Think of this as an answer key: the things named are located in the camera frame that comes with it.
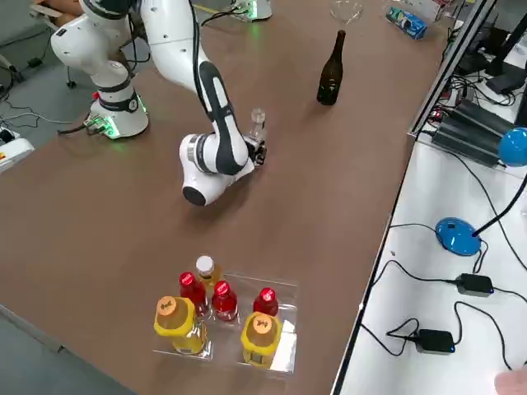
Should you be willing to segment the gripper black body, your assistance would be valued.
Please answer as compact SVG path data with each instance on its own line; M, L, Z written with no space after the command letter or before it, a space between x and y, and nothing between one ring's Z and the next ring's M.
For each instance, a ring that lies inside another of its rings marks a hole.
M267 156L265 140L255 140L252 137L246 137L245 144L248 149L249 158L253 162L254 166L262 166Z

